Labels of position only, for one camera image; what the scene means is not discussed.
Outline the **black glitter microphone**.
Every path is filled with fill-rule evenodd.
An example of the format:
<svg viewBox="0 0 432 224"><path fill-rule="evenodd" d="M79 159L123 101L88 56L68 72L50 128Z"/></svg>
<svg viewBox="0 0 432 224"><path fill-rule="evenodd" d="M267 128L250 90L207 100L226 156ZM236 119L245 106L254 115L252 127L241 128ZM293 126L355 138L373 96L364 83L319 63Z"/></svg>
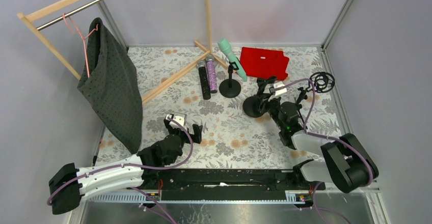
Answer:
<svg viewBox="0 0 432 224"><path fill-rule="evenodd" d="M197 67L198 67L198 72L199 72L199 79L200 79L200 85L201 85L203 99L209 100L211 98L211 94L210 94L210 87L209 87L208 78L207 78L205 61L200 60L197 63Z"/></svg>

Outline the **mint green microphone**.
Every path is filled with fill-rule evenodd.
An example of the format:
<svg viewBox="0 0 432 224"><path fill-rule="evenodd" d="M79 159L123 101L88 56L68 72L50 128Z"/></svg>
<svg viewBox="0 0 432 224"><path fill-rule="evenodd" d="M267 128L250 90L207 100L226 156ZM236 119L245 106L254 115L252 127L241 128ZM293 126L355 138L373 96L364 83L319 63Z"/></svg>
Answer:
<svg viewBox="0 0 432 224"><path fill-rule="evenodd" d="M226 56L226 58L229 61L229 64L233 66L233 69L242 78L242 80L247 81L248 80L247 74L244 68L242 67L239 59L235 55L230 43L225 38L222 38L218 41L218 47L220 51Z"/></svg>

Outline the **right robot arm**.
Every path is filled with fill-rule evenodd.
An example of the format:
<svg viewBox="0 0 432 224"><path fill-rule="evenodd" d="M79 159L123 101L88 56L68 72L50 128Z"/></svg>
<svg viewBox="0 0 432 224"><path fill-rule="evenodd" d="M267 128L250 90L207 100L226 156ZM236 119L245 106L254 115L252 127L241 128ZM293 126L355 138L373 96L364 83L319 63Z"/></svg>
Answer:
<svg viewBox="0 0 432 224"><path fill-rule="evenodd" d="M376 164L354 134L332 137L305 131L299 123L297 104L271 99L269 94L261 94L257 100L258 113L269 113L280 129L283 145L323 158L323 161L305 160L293 167L306 182L333 183L340 191L350 193L379 176Z"/></svg>

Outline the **black round-base mic stand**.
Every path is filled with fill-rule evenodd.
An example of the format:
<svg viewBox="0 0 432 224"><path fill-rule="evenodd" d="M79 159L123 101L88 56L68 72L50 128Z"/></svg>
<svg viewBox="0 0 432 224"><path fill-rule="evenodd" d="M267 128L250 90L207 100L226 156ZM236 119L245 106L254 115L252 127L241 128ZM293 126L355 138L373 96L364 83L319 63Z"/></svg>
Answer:
<svg viewBox="0 0 432 224"><path fill-rule="evenodd" d="M222 81L219 85L219 92L225 98L235 98L241 92L240 83L232 78L234 71L233 65L228 66L228 79Z"/></svg>

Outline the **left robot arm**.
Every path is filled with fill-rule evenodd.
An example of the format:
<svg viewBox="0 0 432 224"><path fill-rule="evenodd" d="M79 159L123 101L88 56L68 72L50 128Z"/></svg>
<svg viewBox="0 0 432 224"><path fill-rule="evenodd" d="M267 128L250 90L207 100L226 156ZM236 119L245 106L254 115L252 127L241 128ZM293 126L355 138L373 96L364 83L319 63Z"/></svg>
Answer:
<svg viewBox="0 0 432 224"><path fill-rule="evenodd" d="M164 124L169 134L139 152L105 166L76 168L74 163L62 166L49 180L47 205L54 215L77 208L91 197L118 189L142 186L159 171L181 166L177 163L185 144L200 144L202 126L193 124L193 132L184 127L184 118L168 114Z"/></svg>

